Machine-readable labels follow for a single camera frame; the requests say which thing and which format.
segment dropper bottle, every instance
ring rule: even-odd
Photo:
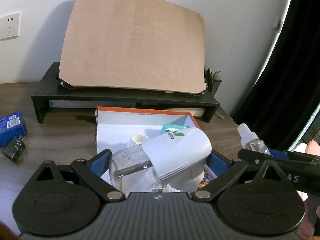
[[[265,145],[264,141],[260,140],[256,133],[251,132],[245,123],[238,126],[238,132],[241,137],[241,145],[244,149],[270,155],[268,147]]]

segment clear liquid bottle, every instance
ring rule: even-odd
[[[264,141],[260,140],[256,133],[251,132],[245,123],[238,126],[238,132],[241,137],[241,145],[244,149],[270,155],[268,147],[265,145]]]
[[[160,184],[155,168],[141,144],[113,154],[109,173],[111,184],[126,196],[130,192],[144,192]]]

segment barcode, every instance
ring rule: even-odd
[[[12,119],[15,119],[16,118],[16,115],[12,115],[12,116],[9,116],[9,120],[12,120]]]
[[[14,119],[8,121],[8,122],[7,122],[7,128],[10,129],[11,127],[14,127],[14,126],[16,126],[16,125],[18,125],[18,124],[20,124],[20,119],[19,119],[19,117],[14,118]]]

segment tilted wooden board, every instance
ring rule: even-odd
[[[76,0],[59,77],[72,86],[199,93],[203,18],[163,0]]]

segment white wall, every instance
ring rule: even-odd
[[[216,98],[231,113],[254,84],[288,0],[167,0],[200,13],[205,64],[223,73]],[[20,15],[16,39],[0,41],[0,83],[38,81],[59,61],[74,0],[0,0],[0,17]]]

